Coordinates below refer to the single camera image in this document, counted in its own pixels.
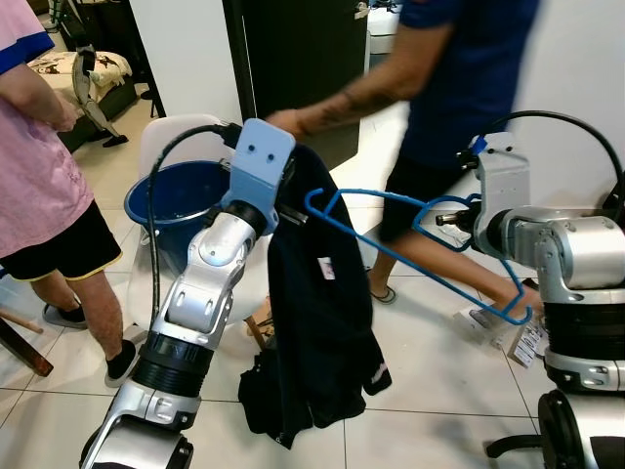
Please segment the blue plastic basin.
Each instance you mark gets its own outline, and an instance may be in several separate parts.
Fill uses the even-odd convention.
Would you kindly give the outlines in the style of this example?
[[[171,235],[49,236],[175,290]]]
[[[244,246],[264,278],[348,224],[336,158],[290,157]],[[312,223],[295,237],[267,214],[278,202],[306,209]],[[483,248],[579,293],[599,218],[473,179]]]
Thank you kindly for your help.
[[[220,162],[175,162],[157,171],[153,226],[159,232],[160,253],[183,264],[191,239],[204,228],[205,216],[222,201],[228,188],[230,171]]]

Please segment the bed with light bedding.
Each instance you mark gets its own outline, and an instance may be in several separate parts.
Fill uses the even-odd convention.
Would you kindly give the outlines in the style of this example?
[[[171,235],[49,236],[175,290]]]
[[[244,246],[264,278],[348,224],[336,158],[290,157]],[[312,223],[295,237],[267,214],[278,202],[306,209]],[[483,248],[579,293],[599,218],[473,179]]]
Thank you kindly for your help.
[[[110,51],[84,48],[49,51],[28,65],[79,111],[74,128],[58,134],[67,150],[99,140],[106,148],[128,143],[113,128],[113,120],[138,101],[128,60]]]

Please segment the blue plastic hanger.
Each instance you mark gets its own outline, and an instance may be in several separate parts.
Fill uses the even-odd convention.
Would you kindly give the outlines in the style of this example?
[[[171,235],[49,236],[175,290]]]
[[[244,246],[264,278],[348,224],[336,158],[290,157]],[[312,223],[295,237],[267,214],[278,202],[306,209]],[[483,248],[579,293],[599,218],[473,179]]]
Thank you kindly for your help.
[[[456,204],[464,205],[465,207],[469,207],[469,209],[473,209],[473,207],[481,207],[483,205],[483,197],[482,193],[470,193],[470,195],[466,197],[460,197],[455,195],[442,195],[437,197],[437,199],[433,199],[430,201],[423,201],[419,199],[412,199],[407,195],[402,195],[402,193],[394,193],[394,192],[384,192],[384,191],[368,191],[367,189],[336,189],[334,192],[326,195],[325,189],[312,189],[312,191],[305,192],[303,196],[303,205],[305,209],[305,213],[310,216],[315,216],[315,218],[320,219],[321,222],[331,225],[336,229],[339,229],[340,232],[347,233],[353,237],[356,237],[357,240],[366,242],[372,247],[375,247],[379,253],[385,253],[390,256],[393,256],[394,259],[397,259],[398,262],[405,264],[406,267],[410,267],[415,269],[416,272],[424,274],[426,277],[431,277],[437,284],[447,287],[454,293],[463,296],[465,299],[469,299],[473,301],[475,305],[478,307],[483,307],[486,309],[488,313],[494,314],[497,318],[500,318],[502,321],[507,322],[508,324],[513,325],[526,325],[528,322],[531,322],[534,319],[534,309],[531,307],[525,307],[525,317],[522,319],[513,319],[510,317],[510,313],[516,309],[517,307],[522,307],[523,296],[525,296],[525,287],[520,282],[520,279],[517,276],[517,273],[514,272],[512,265],[512,259],[508,258],[506,255],[496,255],[496,259],[499,259],[499,262],[506,270],[506,273],[509,274],[509,277],[512,279],[513,285],[518,288],[518,296],[515,296],[513,300],[510,300],[506,307],[503,309],[496,309],[492,307],[488,307],[486,303],[482,303],[477,299],[474,299],[473,296],[464,293],[460,287],[456,287],[451,284],[450,281],[447,281],[446,278],[438,276],[433,272],[429,272],[428,269],[421,267],[421,265],[412,262],[412,260],[407,259],[406,256],[402,256],[396,251],[390,249],[390,247],[384,246],[383,244],[379,244],[378,241],[371,240],[371,238],[362,235],[357,232],[354,228],[349,228],[347,225],[340,223],[338,219],[335,219],[334,216],[330,215],[330,211],[334,209],[338,202],[341,200],[341,196],[344,193],[365,193],[365,195],[378,196],[383,197],[383,199],[394,200],[400,202],[403,205],[415,206],[419,207],[420,211],[418,213],[418,218],[415,219],[415,222],[412,223],[412,227],[414,227],[415,231],[425,237],[430,237],[430,234],[426,229],[420,227],[420,220],[424,218],[424,216],[430,211],[432,211],[433,207],[437,204],[442,204],[443,202],[456,202]]]

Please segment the black door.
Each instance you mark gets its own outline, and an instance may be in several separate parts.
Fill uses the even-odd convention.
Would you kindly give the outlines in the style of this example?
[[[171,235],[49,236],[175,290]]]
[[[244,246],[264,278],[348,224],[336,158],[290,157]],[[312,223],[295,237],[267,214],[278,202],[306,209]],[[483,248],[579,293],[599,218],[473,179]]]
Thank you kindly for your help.
[[[369,65],[367,0],[222,0],[242,119],[312,106]]]

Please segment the person in pink shirt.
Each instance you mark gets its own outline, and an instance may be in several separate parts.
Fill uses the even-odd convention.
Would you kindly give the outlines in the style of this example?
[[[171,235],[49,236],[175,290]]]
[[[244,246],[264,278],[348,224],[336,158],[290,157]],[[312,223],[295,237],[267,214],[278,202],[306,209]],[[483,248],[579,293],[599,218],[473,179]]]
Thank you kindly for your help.
[[[77,108],[28,65],[54,46],[23,0],[0,0],[0,267],[30,284],[45,321],[90,331],[117,388],[139,356],[105,275],[122,251],[59,138]]]

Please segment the white plastic chair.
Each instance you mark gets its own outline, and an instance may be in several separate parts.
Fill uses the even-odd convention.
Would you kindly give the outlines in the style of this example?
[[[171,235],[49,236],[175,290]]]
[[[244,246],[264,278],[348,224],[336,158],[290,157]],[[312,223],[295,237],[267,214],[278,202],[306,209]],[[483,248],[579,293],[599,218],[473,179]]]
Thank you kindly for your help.
[[[247,202],[211,207],[204,225],[187,248],[183,264],[157,249],[153,226],[156,173],[175,162],[220,162],[230,171],[242,125],[206,115],[165,117],[145,130],[147,175],[131,189],[131,219],[148,236],[152,288],[150,331],[153,338],[216,349],[225,330],[244,320],[233,309],[233,291],[244,278],[249,259],[265,236],[278,228],[276,201],[263,213]]]

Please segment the navy shirt white print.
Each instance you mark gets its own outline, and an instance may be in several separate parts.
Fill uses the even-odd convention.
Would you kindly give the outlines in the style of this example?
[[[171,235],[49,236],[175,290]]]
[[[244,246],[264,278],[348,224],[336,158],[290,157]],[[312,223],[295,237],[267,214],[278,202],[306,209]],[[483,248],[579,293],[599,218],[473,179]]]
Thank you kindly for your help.
[[[273,335],[242,372],[238,401],[250,432],[285,449],[304,430],[361,415],[367,395],[393,384],[352,227],[348,210],[336,205],[326,219],[282,220],[270,237]]]

